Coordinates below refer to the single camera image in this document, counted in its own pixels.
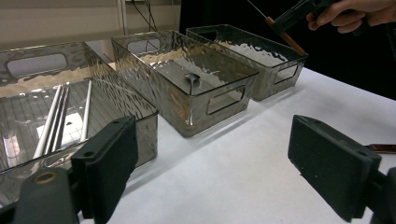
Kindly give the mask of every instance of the orange handle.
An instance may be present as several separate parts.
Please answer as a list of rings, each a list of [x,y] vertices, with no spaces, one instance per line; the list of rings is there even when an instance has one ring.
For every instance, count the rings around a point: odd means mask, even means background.
[[[265,18],[265,23],[270,27],[275,23],[275,21],[271,17]],[[288,34],[280,33],[279,36],[286,41],[300,56],[305,55],[305,50],[301,48]]]

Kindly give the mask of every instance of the human hand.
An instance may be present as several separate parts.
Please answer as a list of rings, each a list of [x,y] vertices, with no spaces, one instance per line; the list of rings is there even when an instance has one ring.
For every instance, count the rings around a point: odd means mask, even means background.
[[[341,0],[327,7],[317,20],[313,13],[306,15],[310,30],[315,31],[330,22],[341,34],[358,29],[364,17],[370,26],[396,21],[396,1]]]

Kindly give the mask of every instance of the metal rod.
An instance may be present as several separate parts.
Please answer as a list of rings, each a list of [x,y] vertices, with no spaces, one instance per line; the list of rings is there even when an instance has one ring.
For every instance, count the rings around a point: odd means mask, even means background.
[[[82,123],[82,133],[80,137],[81,142],[87,138],[87,133],[88,133],[88,116],[90,114],[91,88],[92,88],[92,80],[90,80],[90,83],[88,84],[87,101],[85,102],[84,120]]]
[[[37,157],[40,157],[43,154],[44,145],[47,142],[47,137],[48,137],[48,134],[49,134],[50,125],[52,123],[52,117],[54,115],[55,107],[58,104],[60,91],[61,91],[61,85],[59,85],[58,89],[56,90],[55,96],[54,96],[53,101],[52,101],[52,105],[50,106],[50,109],[49,109],[49,114],[47,116],[46,123],[44,124],[43,133],[40,135],[40,138],[38,140],[38,144],[37,144],[37,147],[35,149],[35,155],[33,156],[33,159],[35,159]]]
[[[192,125],[192,88],[193,88],[193,86],[194,86],[194,83],[196,82],[196,81],[198,81],[201,77],[200,76],[198,76],[198,75],[196,75],[196,74],[194,74],[194,73],[188,73],[188,74],[186,74],[186,75],[184,75],[184,77],[187,79],[187,80],[189,80],[190,81],[190,98],[191,98],[191,101],[190,101],[190,108],[189,108],[189,118],[188,118],[188,120],[186,120],[186,122],[187,122],[187,124],[190,124],[190,125]]]
[[[66,114],[67,114],[67,110],[66,110],[67,107],[66,106],[67,106],[67,96],[68,96],[68,94],[69,94],[69,86],[67,85],[65,87],[63,99],[61,101],[61,105],[62,106],[61,106],[61,111],[60,111],[60,115],[59,115],[59,121],[58,121],[57,129],[56,129],[56,132],[55,132],[55,136],[53,138],[51,152],[60,149],[61,145],[62,145],[62,138],[64,136],[64,121],[66,119]]]
[[[53,119],[52,119],[51,125],[50,125],[49,135],[47,137],[47,142],[46,142],[46,145],[44,146],[44,151],[43,151],[42,155],[47,155],[51,151],[52,143],[54,141],[54,136],[56,134],[56,130],[58,129],[58,125],[59,125],[59,116],[61,114],[63,98],[64,98],[64,86],[61,87],[61,93],[59,96],[58,104],[56,105],[56,108],[55,108],[54,116],[53,116]]]
[[[267,19],[267,17],[264,15],[264,13],[262,13],[256,6],[254,6],[253,3],[251,3],[249,0],[247,0],[260,14],[262,14],[262,16],[264,16],[265,19]]]

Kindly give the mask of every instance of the brown tool handle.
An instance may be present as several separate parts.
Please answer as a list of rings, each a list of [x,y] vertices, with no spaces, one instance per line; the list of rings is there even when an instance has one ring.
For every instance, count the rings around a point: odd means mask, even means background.
[[[265,23],[272,27],[272,25],[275,23],[275,21],[271,17],[265,18]],[[286,41],[286,43],[289,44],[300,56],[305,55],[305,50],[301,48],[288,34],[286,33],[280,33],[279,36]]]
[[[377,153],[396,154],[396,145],[371,144],[368,148]]]

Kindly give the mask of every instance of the screwdriver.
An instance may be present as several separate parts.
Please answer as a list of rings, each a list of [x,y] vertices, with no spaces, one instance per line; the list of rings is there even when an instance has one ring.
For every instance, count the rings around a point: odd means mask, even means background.
[[[247,0],[260,14],[262,14],[265,18],[265,23],[272,27],[272,25],[275,23],[275,21],[271,17],[265,16],[256,6],[253,5],[249,0]],[[300,56],[305,55],[305,50],[301,48],[288,34],[286,33],[280,33],[279,36],[289,44]]]

